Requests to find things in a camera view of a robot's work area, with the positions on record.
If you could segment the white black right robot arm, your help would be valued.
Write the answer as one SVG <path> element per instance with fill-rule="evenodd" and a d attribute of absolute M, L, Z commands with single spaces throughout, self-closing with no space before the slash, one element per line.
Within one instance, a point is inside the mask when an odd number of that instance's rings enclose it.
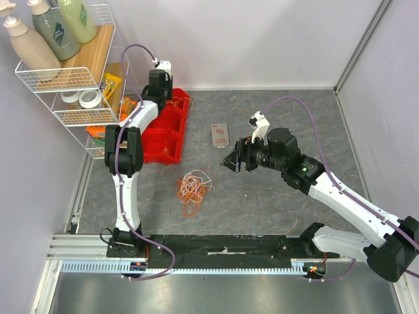
<path fill-rule="evenodd" d="M 223 159 L 235 173 L 265 167 L 279 171 L 285 183 L 320 201 L 358 229 L 339 232 L 313 223 L 300 240 L 301 253 L 320 252 L 347 256 L 367 265 L 381 278 L 395 283 L 418 256 L 418 221 L 386 212 L 342 183 L 315 158 L 301 153 L 297 139 L 287 128 L 274 128 L 267 140 L 245 137 Z"/>

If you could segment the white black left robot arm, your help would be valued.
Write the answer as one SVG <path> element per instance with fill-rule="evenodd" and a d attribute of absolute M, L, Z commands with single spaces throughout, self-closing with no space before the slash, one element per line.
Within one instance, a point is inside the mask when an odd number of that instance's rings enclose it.
<path fill-rule="evenodd" d="M 107 242 L 107 256 L 141 256 L 141 219 L 137 210 L 137 180 L 144 164 L 142 133 L 172 98 L 170 70 L 152 69 L 137 107 L 117 125 L 105 129 L 105 165 L 113 176 L 117 195 L 117 222 Z"/>

